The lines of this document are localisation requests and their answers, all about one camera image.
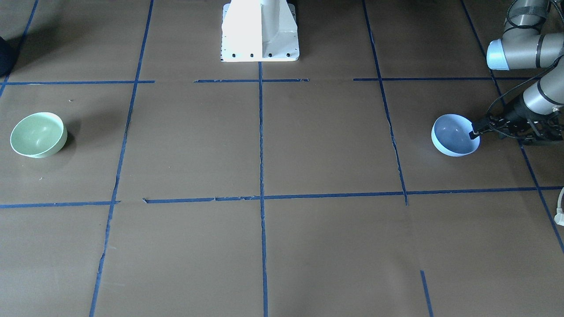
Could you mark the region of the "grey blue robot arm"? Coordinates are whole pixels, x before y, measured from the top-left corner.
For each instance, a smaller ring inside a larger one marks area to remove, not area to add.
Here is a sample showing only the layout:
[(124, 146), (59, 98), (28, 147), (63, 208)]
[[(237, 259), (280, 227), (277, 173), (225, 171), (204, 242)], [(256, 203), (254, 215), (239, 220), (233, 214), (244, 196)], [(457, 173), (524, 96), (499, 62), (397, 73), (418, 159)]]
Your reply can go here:
[(553, 7), (563, 18), (560, 0), (514, 0), (505, 16), (502, 38), (492, 41), (486, 52), (490, 70), (541, 70), (527, 80), (530, 87), (506, 103), (499, 114), (492, 112), (472, 124), (469, 138), (494, 132), (501, 138), (522, 143), (563, 140), (563, 34), (542, 33)]

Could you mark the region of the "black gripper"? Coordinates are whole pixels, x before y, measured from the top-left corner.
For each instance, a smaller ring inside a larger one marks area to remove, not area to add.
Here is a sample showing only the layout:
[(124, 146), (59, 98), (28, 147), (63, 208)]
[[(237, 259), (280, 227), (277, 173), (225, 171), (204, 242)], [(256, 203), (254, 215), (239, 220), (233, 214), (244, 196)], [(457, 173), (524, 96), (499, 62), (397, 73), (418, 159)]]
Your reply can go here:
[(521, 140), (523, 143), (559, 143), (563, 141), (562, 112), (537, 114), (526, 106), (515, 107), (516, 121), (504, 117), (486, 114), (471, 123), (470, 139), (494, 132), (503, 138)]

